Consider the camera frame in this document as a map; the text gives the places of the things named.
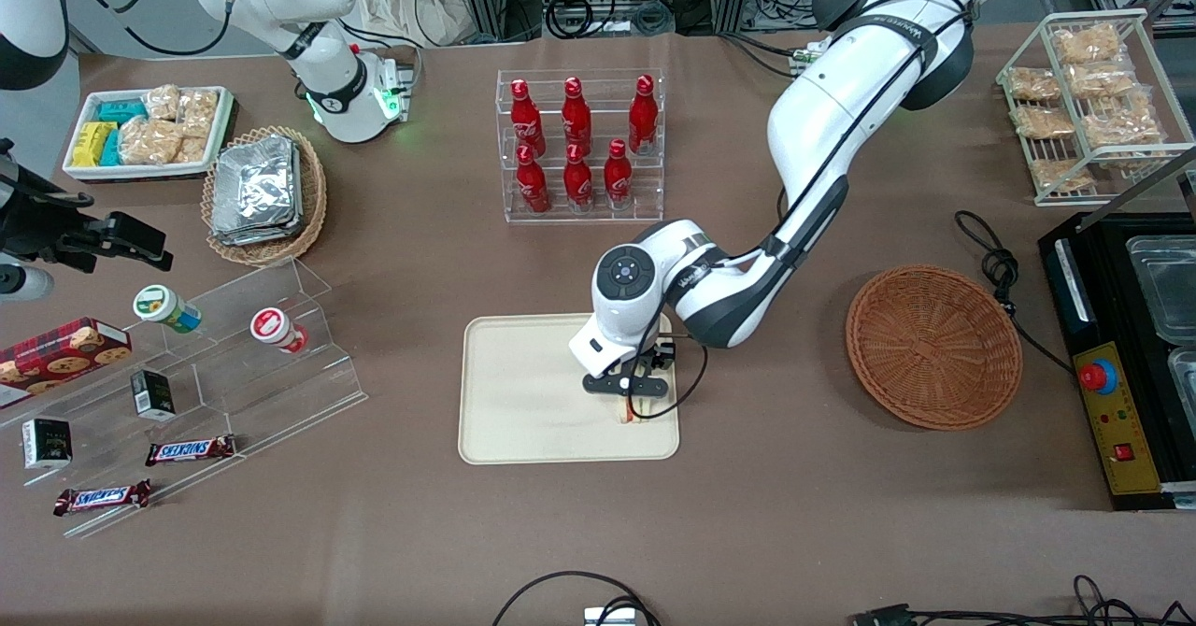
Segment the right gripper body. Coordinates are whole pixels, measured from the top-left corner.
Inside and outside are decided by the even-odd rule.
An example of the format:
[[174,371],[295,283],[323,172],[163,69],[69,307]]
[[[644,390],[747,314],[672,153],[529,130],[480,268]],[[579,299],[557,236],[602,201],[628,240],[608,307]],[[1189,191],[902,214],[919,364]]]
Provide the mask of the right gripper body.
[[10,251],[10,243],[16,237],[16,215],[18,214],[22,195],[17,192],[19,176],[14,176],[12,170],[4,170],[1,174],[1,254],[4,260],[14,259]]

